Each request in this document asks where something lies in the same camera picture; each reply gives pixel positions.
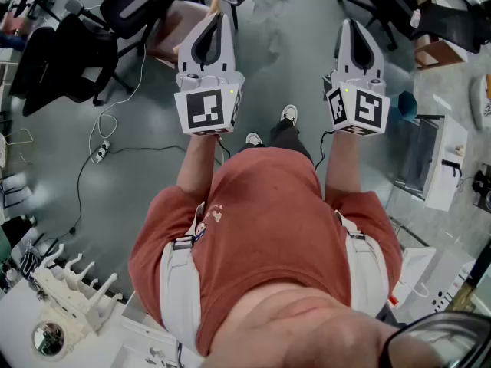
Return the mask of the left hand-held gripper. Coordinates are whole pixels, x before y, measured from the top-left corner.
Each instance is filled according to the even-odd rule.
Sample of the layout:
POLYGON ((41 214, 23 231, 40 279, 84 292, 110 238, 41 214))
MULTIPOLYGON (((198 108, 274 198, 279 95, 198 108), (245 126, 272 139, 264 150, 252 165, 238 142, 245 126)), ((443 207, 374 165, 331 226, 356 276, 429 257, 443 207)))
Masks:
POLYGON ((181 71, 224 74, 178 74, 174 94, 182 131, 190 136, 231 133, 242 100, 245 77, 235 69, 232 29, 226 15, 200 21, 181 43, 181 71))

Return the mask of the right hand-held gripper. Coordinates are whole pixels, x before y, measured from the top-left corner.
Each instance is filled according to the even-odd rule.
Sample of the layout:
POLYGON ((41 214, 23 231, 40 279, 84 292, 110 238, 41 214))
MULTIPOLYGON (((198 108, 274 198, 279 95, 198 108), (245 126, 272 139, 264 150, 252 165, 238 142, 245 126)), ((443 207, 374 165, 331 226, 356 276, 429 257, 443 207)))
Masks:
POLYGON ((360 22, 345 19, 339 30, 337 71, 342 77, 363 75, 371 79, 339 80, 337 72, 323 77, 324 101, 335 131, 374 136, 386 130, 390 98, 381 78, 384 56, 372 34, 360 22))

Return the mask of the person's right forearm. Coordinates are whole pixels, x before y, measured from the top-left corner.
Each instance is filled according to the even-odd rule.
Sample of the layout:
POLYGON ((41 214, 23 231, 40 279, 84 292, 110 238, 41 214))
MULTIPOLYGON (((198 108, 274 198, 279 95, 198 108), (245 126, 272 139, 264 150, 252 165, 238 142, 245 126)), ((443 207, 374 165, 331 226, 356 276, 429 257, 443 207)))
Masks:
POLYGON ((331 144, 325 179, 325 201, 361 191, 358 137, 336 131, 331 144))

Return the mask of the person's left forearm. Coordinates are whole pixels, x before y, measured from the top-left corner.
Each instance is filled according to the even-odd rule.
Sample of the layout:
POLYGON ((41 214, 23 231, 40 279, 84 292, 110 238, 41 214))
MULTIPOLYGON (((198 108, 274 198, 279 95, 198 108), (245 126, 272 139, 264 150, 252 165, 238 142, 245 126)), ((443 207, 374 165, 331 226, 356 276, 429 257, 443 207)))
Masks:
POLYGON ((206 201, 211 189, 217 136, 192 136, 176 185, 198 204, 206 201))

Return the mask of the black mesh office chair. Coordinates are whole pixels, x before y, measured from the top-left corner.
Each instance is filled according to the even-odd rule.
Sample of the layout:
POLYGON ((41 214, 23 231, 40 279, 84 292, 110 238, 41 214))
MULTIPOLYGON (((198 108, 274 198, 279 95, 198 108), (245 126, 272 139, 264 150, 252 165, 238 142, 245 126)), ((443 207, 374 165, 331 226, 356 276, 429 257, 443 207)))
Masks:
POLYGON ((134 91, 116 73, 125 54, 118 50, 113 32, 70 13, 56 28, 39 27, 30 34, 9 95, 24 101, 25 117, 61 97, 75 103, 92 99, 94 106, 101 106, 98 95, 110 79, 128 93, 134 91))

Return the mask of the blue waste bin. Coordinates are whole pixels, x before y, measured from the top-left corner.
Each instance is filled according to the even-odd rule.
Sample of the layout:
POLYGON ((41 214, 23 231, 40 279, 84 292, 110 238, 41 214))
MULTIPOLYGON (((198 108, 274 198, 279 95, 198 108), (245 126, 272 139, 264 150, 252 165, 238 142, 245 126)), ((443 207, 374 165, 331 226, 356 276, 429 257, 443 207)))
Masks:
POLYGON ((397 98, 397 109, 403 120, 412 122, 417 116, 417 101, 409 91, 402 91, 397 98))

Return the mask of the brown cardboard box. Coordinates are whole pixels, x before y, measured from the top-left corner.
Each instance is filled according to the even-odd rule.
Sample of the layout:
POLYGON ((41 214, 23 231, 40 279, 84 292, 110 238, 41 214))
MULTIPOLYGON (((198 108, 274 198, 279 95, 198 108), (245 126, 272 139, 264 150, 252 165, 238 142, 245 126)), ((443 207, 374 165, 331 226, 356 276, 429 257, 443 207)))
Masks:
POLYGON ((468 53, 463 48, 440 39, 432 41, 427 36, 414 42, 414 60, 419 71, 466 63, 468 53))

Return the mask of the person's right white shoe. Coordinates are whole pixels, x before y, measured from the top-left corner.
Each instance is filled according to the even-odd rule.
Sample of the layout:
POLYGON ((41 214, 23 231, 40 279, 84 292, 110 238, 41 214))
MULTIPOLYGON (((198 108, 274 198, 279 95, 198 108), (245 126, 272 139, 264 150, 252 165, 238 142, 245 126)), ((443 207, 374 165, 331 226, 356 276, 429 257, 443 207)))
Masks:
POLYGON ((281 113, 281 122, 289 121, 293 126, 296 125, 298 121, 298 110, 295 105, 287 105, 281 113))

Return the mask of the black trousers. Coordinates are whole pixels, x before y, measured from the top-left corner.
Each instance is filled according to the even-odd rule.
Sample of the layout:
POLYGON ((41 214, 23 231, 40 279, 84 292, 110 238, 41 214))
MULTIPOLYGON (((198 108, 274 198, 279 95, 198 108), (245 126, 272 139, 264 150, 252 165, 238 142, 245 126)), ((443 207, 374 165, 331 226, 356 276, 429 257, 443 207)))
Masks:
POLYGON ((299 152, 312 161, 309 151, 299 138, 299 131, 294 123, 287 119, 281 119, 270 132, 269 145, 272 147, 299 152))

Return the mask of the white cushion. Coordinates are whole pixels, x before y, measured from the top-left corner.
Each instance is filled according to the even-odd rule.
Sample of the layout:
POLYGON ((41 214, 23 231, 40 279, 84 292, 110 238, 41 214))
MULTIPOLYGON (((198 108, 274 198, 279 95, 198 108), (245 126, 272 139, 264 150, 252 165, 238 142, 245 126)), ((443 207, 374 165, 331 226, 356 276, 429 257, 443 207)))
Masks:
POLYGON ((470 106, 478 130, 491 130, 491 74, 473 79, 470 106))

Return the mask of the white metal cabinet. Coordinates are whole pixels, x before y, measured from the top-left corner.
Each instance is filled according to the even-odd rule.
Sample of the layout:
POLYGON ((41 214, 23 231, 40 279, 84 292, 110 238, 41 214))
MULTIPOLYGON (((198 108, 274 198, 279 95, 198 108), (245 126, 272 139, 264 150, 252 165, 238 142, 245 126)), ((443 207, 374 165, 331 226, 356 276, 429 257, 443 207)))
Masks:
POLYGON ((449 115, 418 114, 410 145, 394 185, 447 212, 463 176, 468 132, 449 115))

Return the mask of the red t-shirt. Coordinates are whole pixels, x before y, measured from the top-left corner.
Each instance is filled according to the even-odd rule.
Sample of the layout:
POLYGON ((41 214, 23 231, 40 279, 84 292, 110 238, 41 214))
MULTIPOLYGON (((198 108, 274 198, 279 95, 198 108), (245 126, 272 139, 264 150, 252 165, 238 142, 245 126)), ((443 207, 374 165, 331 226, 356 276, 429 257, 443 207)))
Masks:
POLYGON ((202 355, 232 307, 261 284, 315 288, 376 316, 400 277, 400 246, 377 195, 353 192, 327 203, 311 162, 288 149, 238 153, 200 204, 178 186, 151 202, 129 274, 147 313, 165 328, 174 315, 163 311, 161 257, 186 236, 195 237, 200 301, 190 345, 202 355))

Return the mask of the white hook rack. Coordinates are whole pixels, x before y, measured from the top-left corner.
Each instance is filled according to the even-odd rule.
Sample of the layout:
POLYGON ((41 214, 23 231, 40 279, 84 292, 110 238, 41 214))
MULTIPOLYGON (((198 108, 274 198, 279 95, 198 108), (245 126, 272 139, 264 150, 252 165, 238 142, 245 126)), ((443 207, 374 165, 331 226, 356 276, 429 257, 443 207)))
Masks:
POLYGON ((123 295, 117 293, 106 304, 102 303, 110 286, 117 281, 118 275, 111 274, 102 286, 94 289, 92 284, 87 285, 83 282, 86 273, 95 266, 93 261, 80 273, 71 269, 72 265, 82 259, 82 255, 68 261, 61 274, 56 275, 48 266, 63 253, 64 245, 60 244, 55 253, 43 258, 31 276, 47 298, 50 307, 74 326, 80 327, 81 333, 97 334, 110 318, 116 303, 123 299, 123 295))

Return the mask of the black eyeglasses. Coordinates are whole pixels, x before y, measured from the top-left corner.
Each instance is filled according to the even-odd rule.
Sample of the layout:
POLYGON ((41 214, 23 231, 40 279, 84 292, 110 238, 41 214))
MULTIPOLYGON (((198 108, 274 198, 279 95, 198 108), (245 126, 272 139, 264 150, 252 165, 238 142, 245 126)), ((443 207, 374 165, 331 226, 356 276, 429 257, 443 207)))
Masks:
POLYGON ((491 317, 437 312, 392 334, 379 368, 491 368, 491 317))

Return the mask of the round mirror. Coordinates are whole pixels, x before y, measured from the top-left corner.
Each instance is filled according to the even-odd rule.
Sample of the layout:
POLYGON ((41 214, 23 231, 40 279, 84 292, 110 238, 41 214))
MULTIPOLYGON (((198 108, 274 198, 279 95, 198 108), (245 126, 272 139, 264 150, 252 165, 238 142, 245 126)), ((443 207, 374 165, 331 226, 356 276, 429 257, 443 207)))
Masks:
POLYGON ((55 322, 41 321, 32 331, 31 345, 38 357, 45 360, 59 360, 67 349, 64 329, 55 322))

